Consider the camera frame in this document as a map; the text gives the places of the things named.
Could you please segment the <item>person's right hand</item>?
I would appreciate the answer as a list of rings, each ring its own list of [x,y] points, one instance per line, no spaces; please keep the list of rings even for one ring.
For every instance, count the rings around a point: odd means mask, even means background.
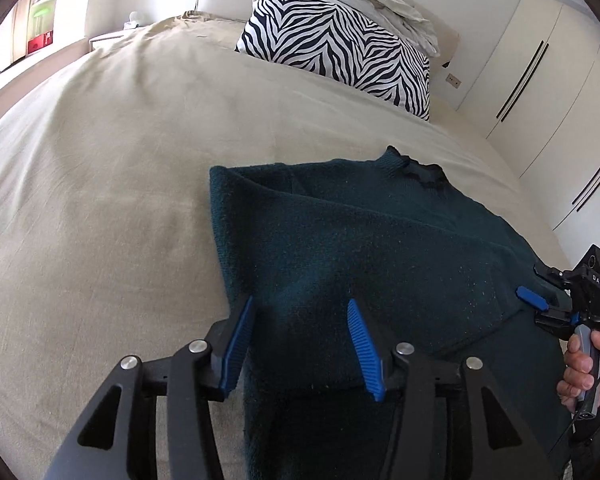
[[[591,341],[592,345],[600,350],[600,332],[598,330],[592,331]],[[573,413],[576,409],[578,395],[591,390],[594,386],[594,376],[591,374],[594,361],[581,350],[580,339],[577,335],[569,338],[564,360],[566,363],[565,373],[562,375],[562,380],[558,382],[556,391],[562,405],[565,405]]]

